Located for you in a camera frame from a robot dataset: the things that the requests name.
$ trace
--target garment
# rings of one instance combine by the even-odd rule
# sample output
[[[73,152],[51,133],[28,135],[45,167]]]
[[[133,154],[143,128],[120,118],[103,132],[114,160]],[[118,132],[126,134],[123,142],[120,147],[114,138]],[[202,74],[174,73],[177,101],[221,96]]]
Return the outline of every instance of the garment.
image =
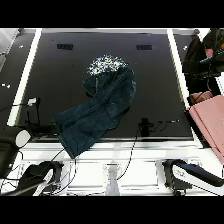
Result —
[[[128,66],[92,76],[83,85],[93,98],[53,117],[61,127],[59,140],[72,159],[117,127],[136,92],[134,73]]]

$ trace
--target black vent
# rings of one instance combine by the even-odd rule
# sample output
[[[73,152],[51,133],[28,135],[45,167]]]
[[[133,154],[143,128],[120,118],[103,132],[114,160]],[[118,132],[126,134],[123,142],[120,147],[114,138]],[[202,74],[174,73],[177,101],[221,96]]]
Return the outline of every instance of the black vent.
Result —
[[[152,50],[152,45],[137,45],[137,50],[139,51],[150,51]]]
[[[57,49],[72,50],[73,49],[73,45],[72,44],[57,44]]]

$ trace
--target crumpled fabric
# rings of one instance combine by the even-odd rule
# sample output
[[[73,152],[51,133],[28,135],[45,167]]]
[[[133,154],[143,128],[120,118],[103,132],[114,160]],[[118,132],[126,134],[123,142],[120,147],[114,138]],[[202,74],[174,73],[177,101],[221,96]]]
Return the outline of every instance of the crumpled fabric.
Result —
[[[59,141],[72,159],[118,126],[136,92],[134,72],[128,66],[92,76],[83,86],[93,98],[53,116],[61,129]]]

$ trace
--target dark blue cloth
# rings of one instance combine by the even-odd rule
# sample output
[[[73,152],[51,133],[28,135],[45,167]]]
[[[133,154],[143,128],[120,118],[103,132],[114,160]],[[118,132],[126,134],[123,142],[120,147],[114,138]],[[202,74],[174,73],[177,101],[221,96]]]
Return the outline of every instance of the dark blue cloth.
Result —
[[[136,92],[134,73],[129,67],[105,72],[84,81],[90,101],[56,114],[59,140],[74,159],[94,145],[108,129],[116,128]]]

